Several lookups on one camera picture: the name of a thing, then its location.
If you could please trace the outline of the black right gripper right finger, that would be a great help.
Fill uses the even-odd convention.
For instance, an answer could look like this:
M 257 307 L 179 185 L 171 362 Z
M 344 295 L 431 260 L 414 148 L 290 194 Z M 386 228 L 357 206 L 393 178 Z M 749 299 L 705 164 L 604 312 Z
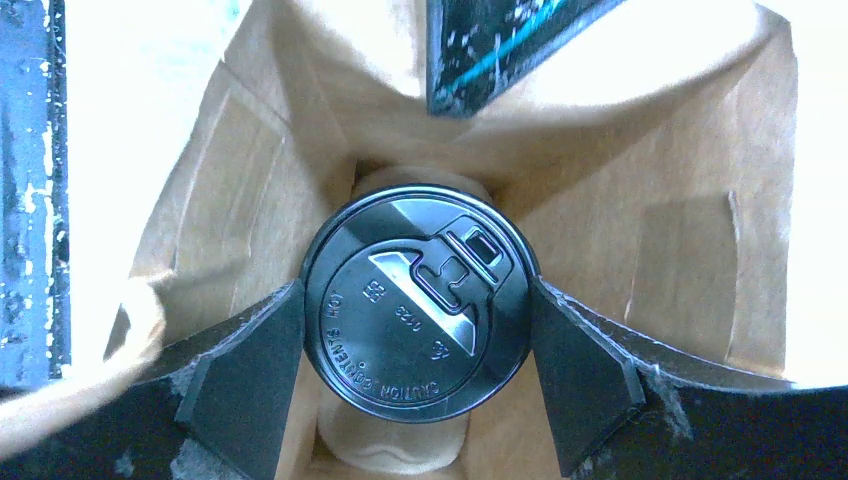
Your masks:
M 843 479 L 847 389 L 689 355 L 542 279 L 532 349 L 570 479 Z

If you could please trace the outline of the green paper bag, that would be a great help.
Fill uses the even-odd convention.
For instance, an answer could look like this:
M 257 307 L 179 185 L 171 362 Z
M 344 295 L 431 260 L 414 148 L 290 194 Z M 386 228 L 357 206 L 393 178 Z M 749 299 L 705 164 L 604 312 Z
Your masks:
M 230 27 L 190 1 L 107 2 L 128 33 L 71 50 L 98 64 L 70 85 L 73 359 L 19 393 L 129 355 L 139 287 L 161 308 L 161 353 L 295 281 L 303 343 L 272 479 L 567 478 L 532 349 L 535 279 L 689 355 L 790 381 L 789 22 L 756 1 L 619 1 L 457 119 L 427 111 L 427 2 L 252 1 Z M 418 475 L 354 467 L 318 435 L 328 387 L 304 349 L 299 277 L 325 221 L 363 196 L 356 181 L 400 165 L 482 183 L 539 264 L 522 367 L 466 413 L 458 458 Z

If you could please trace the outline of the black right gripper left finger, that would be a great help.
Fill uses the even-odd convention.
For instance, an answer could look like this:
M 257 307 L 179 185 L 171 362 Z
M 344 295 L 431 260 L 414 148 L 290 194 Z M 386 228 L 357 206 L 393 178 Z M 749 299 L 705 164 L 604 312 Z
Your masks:
M 291 282 L 154 351 L 161 308 L 136 290 L 143 338 L 96 373 L 1 391 L 5 479 L 272 479 L 303 343 Z

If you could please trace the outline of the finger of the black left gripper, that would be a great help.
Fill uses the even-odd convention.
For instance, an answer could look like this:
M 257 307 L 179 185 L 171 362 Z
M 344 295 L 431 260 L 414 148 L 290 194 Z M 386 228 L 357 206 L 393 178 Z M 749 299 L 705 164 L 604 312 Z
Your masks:
M 604 15 L 618 0 L 426 3 L 426 103 L 470 118 Z

